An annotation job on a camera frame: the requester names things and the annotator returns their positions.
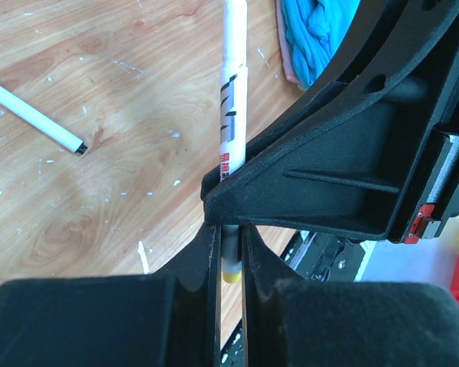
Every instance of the yellow object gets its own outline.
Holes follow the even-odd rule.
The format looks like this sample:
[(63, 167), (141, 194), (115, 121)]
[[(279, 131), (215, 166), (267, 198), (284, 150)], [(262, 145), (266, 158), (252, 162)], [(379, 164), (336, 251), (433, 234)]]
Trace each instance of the yellow object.
[(241, 278), (242, 278), (241, 271), (237, 272), (236, 274), (223, 273), (223, 280), (226, 283), (235, 284), (235, 283), (238, 283)]

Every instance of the blue fabric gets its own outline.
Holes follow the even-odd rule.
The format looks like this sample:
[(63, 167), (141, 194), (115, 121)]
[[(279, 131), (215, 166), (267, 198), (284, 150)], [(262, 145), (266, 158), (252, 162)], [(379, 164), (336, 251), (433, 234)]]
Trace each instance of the blue fabric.
[(347, 33), (360, 0), (282, 0), (292, 66), (305, 88), (323, 73)]

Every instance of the black plastic part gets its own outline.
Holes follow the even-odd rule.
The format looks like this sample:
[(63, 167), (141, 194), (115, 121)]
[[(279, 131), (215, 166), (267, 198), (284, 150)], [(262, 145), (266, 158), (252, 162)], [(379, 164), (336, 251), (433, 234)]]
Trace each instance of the black plastic part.
[(89, 148), (89, 147), (87, 147), (84, 143), (82, 143), (82, 144), (78, 147), (78, 149), (76, 150), (75, 153), (83, 155), (83, 154), (86, 152), (86, 150), (87, 150), (88, 148)]
[(296, 272), (311, 281), (354, 281), (364, 254), (360, 244), (318, 233)]
[(459, 366), (459, 306), (427, 284), (305, 281), (243, 230), (248, 366)]
[(0, 366), (219, 364), (219, 226), (152, 275), (0, 287)]
[[(217, 168), (205, 176), (206, 222), (403, 241), (459, 101), (459, 1), (423, 5), (361, 2), (328, 68), (248, 144), (245, 166), (222, 183)], [(459, 155), (449, 164), (443, 222), (459, 212)]]

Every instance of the pink fabric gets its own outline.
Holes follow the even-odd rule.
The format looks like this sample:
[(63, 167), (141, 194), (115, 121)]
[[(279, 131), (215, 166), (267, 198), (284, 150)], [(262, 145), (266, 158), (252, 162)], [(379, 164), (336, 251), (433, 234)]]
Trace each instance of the pink fabric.
[(281, 45), (282, 66), (284, 67), (285, 78), (291, 83), (298, 84), (299, 89), (305, 89), (298, 79), (292, 67), (292, 50), (288, 41), (285, 39), (285, 22), (284, 15), (282, 14), (282, 0), (275, 0), (275, 13), (277, 15), (277, 32), (278, 42)]

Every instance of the wood grain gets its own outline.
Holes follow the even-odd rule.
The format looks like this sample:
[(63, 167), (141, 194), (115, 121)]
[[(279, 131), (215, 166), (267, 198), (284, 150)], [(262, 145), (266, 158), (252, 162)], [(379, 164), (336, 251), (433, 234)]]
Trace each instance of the wood grain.
[[(0, 83), (90, 147), (69, 154), (0, 106), (0, 284), (141, 273), (138, 241), (156, 271), (194, 237), (200, 181), (218, 162), (222, 9), (0, 1)], [(299, 97), (276, 32), (274, 0), (251, 2), (249, 138)], [(291, 234), (262, 229), (277, 252)], [(240, 288), (223, 286), (222, 343)]]

